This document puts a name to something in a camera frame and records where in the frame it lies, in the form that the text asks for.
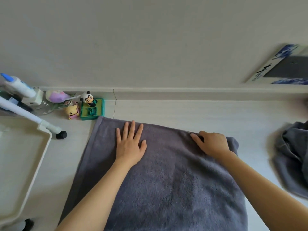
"gray towel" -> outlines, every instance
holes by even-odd
[[[308,198],[308,122],[295,122],[276,140],[275,167],[286,187]]]
[[[124,123],[98,118],[61,220],[112,166],[115,131]],[[232,176],[199,149],[189,132],[144,124],[143,139],[148,148],[121,185],[105,230],[247,230],[243,193]],[[237,141],[227,140],[236,153]]]

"blue cap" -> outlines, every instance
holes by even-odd
[[[14,81],[14,79],[13,79],[11,76],[9,76],[9,75],[7,75],[7,74],[5,74],[5,73],[1,73],[1,75],[2,75],[2,77],[5,78],[6,81],[8,81],[8,82],[13,82],[13,81]]]

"finger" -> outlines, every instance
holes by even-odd
[[[123,135],[122,135],[122,140],[127,139],[127,132],[128,132],[128,122],[125,122],[124,130],[123,130]]]
[[[141,134],[142,134],[142,130],[143,130],[143,124],[141,123],[139,128],[138,128],[138,131],[136,133],[136,136],[134,138],[134,140],[136,140],[136,142],[139,143],[139,140],[140,140],[140,137],[141,137]]]
[[[202,140],[195,134],[191,133],[190,136],[192,137],[192,139],[196,142],[196,144],[201,148],[203,146],[203,142]]]
[[[136,122],[133,120],[132,124],[131,124],[131,128],[129,130],[129,135],[128,135],[128,139],[132,140],[134,138],[134,134],[135,134],[135,127],[136,127]]]
[[[147,149],[147,141],[143,140],[140,147],[140,153],[144,155],[145,150]]]
[[[205,131],[200,131],[199,135],[201,135],[202,137],[205,137],[208,134],[208,132]]]
[[[121,133],[120,133],[120,129],[117,128],[116,129],[116,143],[119,144],[121,143],[122,139],[121,139]]]

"green square tray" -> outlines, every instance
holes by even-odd
[[[96,107],[90,107],[88,104],[83,102],[81,104],[81,111],[80,111],[80,119],[83,121],[86,120],[95,120],[99,116],[105,116],[105,100],[102,98],[94,98],[97,100]],[[96,115],[88,115],[90,112],[89,109],[95,109],[96,108]]]

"caster wheel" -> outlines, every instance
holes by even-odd
[[[34,226],[34,221],[30,219],[25,220],[26,226],[22,231],[30,231]]]
[[[66,131],[61,131],[60,133],[56,134],[56,138],[58,140],[63,140],[67,137],[67,133]]]

